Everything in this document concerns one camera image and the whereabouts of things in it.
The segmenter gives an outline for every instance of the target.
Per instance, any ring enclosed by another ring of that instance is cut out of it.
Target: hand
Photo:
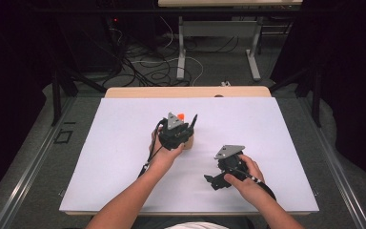
[[[162,147],[158,136],[160,130],[161,128],[159,128],[157,132],[152,132],[152,140],[154,137],[156,137],[156,140],[154,142],[152,152],[153,158],[150,161],[149,170],[161,173],[161,175],[163,176],[172,167],[174,160],[182,153],[184,144],[182,143],[176,149],[172,150],[168,150]]]
[[[264,182],[263,174],[261,173],[257,163],[248,156],[239,155],[239,157],[246,163],[246,166],[248,166],[248,173]],[[233,187],[239,191],[240,195],[242,195],[242,197],[244,197],[251,204],[254,204],[259,195],[263,195],[263,193],[267,195],[267,193],[264,192],[264,190],[250,178],[240,181],[233,175],[227,174],[224,176],[224,179],[232,184]]]

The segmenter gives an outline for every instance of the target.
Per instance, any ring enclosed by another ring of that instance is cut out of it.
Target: table leg
[[[184,66],[186,60],[186,50],[184,49],[184,35],[183,35],[183,18],[179,16],[179,59],[177,62],[177,76],[178,80],[184,78]]]
[[[256,65],[256,61],[254,59],[254,53],[257,50],[257,42],[260,37],[260,31],[261,31],[262,25],[263,25],[263,18],[258,17],[256,26],[254,28],[254,37],[252,40],[252,47],[250,50],[246,50],[246,55],[248,57],[248,62],[249,62],[249,66],[251,68],[252,77],[253,77],[254,81],[259,81],[261,79],[260,73],[259,73],[257,65]]]

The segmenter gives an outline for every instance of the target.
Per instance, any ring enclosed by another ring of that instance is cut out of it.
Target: dark background
[[[76,2],[63,4],[71,7]],[[329,9],[341,2],[305,0],[302,8]],[[54,1],[34,4],[61,6]],[[84,20],[56,21],[31,13],[19,2],[0,1],[0,180],[44,106],[41,91],[51,83],[51,73],[59,63],[79,72],[105,72],[116,65],[101,18]],[[138,29],[137,21],[128,28],[133,39],[149,41],[145,45],[151,48],[153,36],[165,29],[153,18],[146,21],[148,31]],[[336,147],[366,171],[366,1],[347,1],[326,17],[297,18],[271,79],[283,81],[314,60],[324,64],[322,98],[334,110]]]

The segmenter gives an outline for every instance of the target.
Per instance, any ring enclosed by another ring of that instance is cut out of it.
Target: silver metal plate
[[[245,146],[240,145],[224,145],[215,155],[214,159],[224,159],[244,150]]]
[[[182,120],[180,120],[176,115],[169,113],[168,114],[168,130],[171,130],[177,126],[184,124]]]

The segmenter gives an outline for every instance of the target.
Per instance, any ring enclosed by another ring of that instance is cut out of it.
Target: desk
[[[281,112],[265,87],[109,89],[60,211],[95,214],[130,185],[148,156],[151,131],[168,112],[188,119],[198,114],[194,145],[152,191],[141,216],[257,214],[235,188],[215,191],[203,177],[220,173],[214,155],[224,144],[246,146],[244,153],[257,161],[285,210],[318,211]]]
[[[300,5],[302,0],[159,0],[159,7],[260,7]],[[246,50],[249,66],[254,81],[260,80],[254,53],[257,47],[263,18],[256,21],[184,21],[179,16],[179,57],[177,63],[177,79],[184,78],[186,50],[184,49],[185,36],[238,36],[251,37],[251,48]]]

